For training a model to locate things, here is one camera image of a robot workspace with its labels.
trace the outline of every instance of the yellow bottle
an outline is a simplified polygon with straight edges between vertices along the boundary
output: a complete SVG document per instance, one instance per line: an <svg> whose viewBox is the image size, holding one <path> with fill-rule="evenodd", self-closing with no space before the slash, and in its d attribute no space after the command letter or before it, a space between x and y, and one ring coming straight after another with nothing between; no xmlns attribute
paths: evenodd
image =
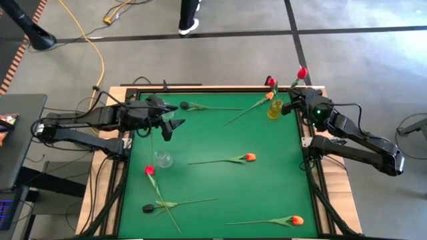
<svg viewBox="0 0 427 240"><path fill-rule="evenodd" d="M280 112L282 111L283 101L276 99L272 101L270 108L268 109L267 116L270 119L277 119L280 116Z"/></svg>

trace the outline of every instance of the wooden table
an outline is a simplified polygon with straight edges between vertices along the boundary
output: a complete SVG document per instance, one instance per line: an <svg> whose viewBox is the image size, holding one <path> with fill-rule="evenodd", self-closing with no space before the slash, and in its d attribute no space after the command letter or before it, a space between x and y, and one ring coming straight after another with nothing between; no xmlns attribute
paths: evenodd
<svg viewBox="0 0 427 240"><path fill-rule="evenodd" d="M236 87L243 87L243 86L185 86L187 89L206 89L206 88L236 88ZM245 88L259 88L260 86L244 86ZM109 93L114 96L119 101L125 101L126 97L126 91L128 89L135 89L136 87L111 87L109 90ZM144 86L144 87L137 87L139 89L162 89L162 86ZM170 86L169 89L179 89L182 87L179 86ZM324 92L324 95L326 95L326 91L324 87L313 87L321 89ZM115 102L112 99L107 100L107 105L115 104ZM308 133L308 128L304 126L304 133ZM102 138L114 138L117 137L118 132L112 131L112 132L104 132L101 131L99 133L99 136ZM316 133L316 134L322 134L326 136L330 136L328 133ZM92 174L92 194L95 194L95 176L97 175L99 171L99 167L102 163L102 161L105 159L105 154L101 151L95 152L93 156L92 161L92 168L91 168L91 174ZM344 160L341 157L334 156L335 159L339 160L341 163L344 164ZM99 180L98 180L98 187L97 187L97 199L95 204L93 205L93 214L96 217L97 214L100 212L102 207L105 204L105 198L107 195L107 188L109 185L110 177L111 177L111 170L112 170L113 161L107 161L104 163L102 169L100 169L99 172ZM360 228L360 222L359 218L356 212L356 206L354 205L352 190L350 188L350 184L348 181L348 176L346 171L336 163L333 163L328 160L322 161L322 167L324 172L324 177L326 180L326 186L328 189L328 195L330 198L330 203L334 206L336 211L339 213L341 218L348 224L348 226L353 229L354 231L361 233L362 230ZM121 177L121 166L117 169L117 174L115 178L115 184L118 183L119 178ZM317 173L314 173L314 177L318 179ZM89 217L90 212L90 205L91 205L91 198L90 198L90 190L89 190L89 181L87 184L85 197L83 199L83 205L81 208L81 213L79 216L79 222L77 224L76 234L79 234L85 225L85 222L87 221L87 218ZM116 203L114 203L113 207L111 208L109 212L109 217L107 220L107 228L105 233L106 234L113 234L113 225L114 220L116 217ZM326 212L323 208L323 205L318 201L318 209L320 212L320 219L322 223L322 229L324 233L329 233L328 230L328 222L326 221Z"/></svg>

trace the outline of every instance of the concrete floor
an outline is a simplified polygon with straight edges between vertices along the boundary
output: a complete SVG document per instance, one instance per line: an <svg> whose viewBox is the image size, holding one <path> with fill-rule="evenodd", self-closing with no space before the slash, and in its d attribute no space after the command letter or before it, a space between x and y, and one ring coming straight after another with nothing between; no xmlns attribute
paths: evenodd
<svg viewBox="0 0 427 240"><path fill-rule="evenodd" d="M102 27L113 0L65 0L86 32ZM427 25L423 0L291 0L298 29L405 27ZM290 30L282 0L205 0L196 32ZM138 5L113 26L92 37L176 34L179 1L155 0ZM80 33L58 1L49 0L39 24L59 39ZM394 140L405 116L427 113L427 31L300 35L313 85L325 85L336 103L359 103L362 127ZM289 84L299 67L291 35L222 37L96 44L105 60L101 88L131 83L143 75L154 83L258 85L267 75ZM54 51L27 52L8 93L46 93L47 107L74 109L91 94L99 77L96 52L86 43ZM341 112L357 118L357 109ZM400 139L405 151L427 157L427 142L418 133ZM65 161L78 153L32 146L29 157ZM407 159L405 174L388 177L370 166L346 161L363 232L373 237L424 239L427 235L427 161ZM42 163L32 167L43 166ZM73 216L75 226L77 216ZM38 217L31 237L69 237L63 215Z"/></svg>

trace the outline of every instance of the shoe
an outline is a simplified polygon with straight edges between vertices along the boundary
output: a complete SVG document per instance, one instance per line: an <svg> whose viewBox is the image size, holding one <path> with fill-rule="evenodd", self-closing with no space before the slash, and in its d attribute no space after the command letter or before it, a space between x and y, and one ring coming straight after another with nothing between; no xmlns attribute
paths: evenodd
<svg viewBox="0 0 427 240"><path fill-rule="evenodd" d="M180 35L187 35L189 32L193 31L194 29L196 29L197 27L199 27L199 20L198 19L194 19L194 24L187 30L178 30L178 33Z"/></svg>
<svg viewBox="0 0 427 240"><path fill-rule="evenodd" d="M201 0L199 0L199 5L197 5L197 9L195 9L195 11L199 11L200 10L200 3L201 3Z"/></svg>

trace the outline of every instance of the green table surface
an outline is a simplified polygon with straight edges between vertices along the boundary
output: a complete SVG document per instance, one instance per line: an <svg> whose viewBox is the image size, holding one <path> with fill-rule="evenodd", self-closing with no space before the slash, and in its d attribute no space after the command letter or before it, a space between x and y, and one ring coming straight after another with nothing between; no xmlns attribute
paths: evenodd
<svg viewBox="0 0 427 240"><path fill-rule="evenodd" d="M181 101L210 107L249 108L265 93L161 94L165 101ZM167 213L143 213L141 208L160 200L144 174L151 163L150 138L134 137L119 226L120 238L244 238L317 237L306 173L298 168L303 161L294 114L271 120L270 102L239 119L224 123L240 111L175 111L174 119L185 119L170 142L161 129L153 129L153 151L166 150L173 165L155 165L155 179L164 201L182 203L199 199L218 200L180 205L170 210L182 233ZM225 159L255 153L256 161L244 165L198 161ZM273 223L225 225L242 221L278 219L290 215L304 218L302 226Z"/></svg>

